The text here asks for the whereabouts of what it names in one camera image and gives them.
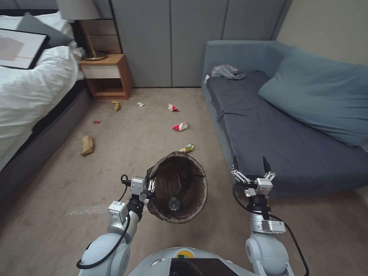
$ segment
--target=bed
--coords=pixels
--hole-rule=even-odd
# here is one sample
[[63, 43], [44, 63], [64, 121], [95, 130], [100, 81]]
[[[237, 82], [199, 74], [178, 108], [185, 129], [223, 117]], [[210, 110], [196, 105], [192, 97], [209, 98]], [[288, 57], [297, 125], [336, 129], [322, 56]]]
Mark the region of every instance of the bed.
[[74, 40], [43, 50], [32, 70], [0, 66], [0, 200], [55, 152], [91, 101], [78, 66], [85, 46], [78, 24], [57, 10], [0, 10], [0, 28], [15, 30], [25, 12]]

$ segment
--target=black trash bin liner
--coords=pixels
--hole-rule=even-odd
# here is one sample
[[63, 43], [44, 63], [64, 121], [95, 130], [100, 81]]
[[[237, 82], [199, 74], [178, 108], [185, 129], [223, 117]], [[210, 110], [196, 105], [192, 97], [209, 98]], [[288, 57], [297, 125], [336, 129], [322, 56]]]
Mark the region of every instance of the black trash bin liner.
[[[149, 200], [149, 212], [171, 223], [186, 223], [203, 209], [207, 200], [207, 178], [201, 165], [190, 155], [176, 151], [147, 170], [146, 179], [156, 179], [156, 198]], [[169, 208], [179, 199], [177, 211]]]

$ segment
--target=red wrapper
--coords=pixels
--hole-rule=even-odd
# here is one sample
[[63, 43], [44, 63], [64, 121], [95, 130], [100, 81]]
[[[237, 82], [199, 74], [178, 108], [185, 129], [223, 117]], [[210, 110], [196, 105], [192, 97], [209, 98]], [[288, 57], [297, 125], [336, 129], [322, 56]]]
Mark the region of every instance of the red wrapper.
[[180, 111], [175, 105], [173, 105], [172, 103], [168, 103], [168, 109], [170, 111]]
[[180, 123], [178, 125], [175, 125], [172, 127], [172, 129], [177, 130], [177, 131], [182, 131], [184, 129], [187, 129], [189, 127], [189, 124], [187, 122], [184, 123]]

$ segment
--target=crumpled cloth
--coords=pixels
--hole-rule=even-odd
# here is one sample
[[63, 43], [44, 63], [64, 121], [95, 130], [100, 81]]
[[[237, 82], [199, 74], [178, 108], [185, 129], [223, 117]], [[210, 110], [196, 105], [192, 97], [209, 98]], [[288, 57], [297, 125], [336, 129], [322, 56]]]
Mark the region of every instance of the crumpled cloth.
[[211, 77], [225, 77], [231, 80], [240, 80], [245, 78], [245, 74], [237, 74], [238, 69], [228, 64], [219, 65], [213, 68]]

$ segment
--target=nightstand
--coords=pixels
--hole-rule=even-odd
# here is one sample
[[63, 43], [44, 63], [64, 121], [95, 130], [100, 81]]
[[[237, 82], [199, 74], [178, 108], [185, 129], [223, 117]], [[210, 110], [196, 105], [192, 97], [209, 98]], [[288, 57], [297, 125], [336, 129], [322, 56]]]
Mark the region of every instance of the nightstand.
[[131, 78], [124, 54], [109, 54], [99, 61], [79, 62], [95, 100], [128, 100]]

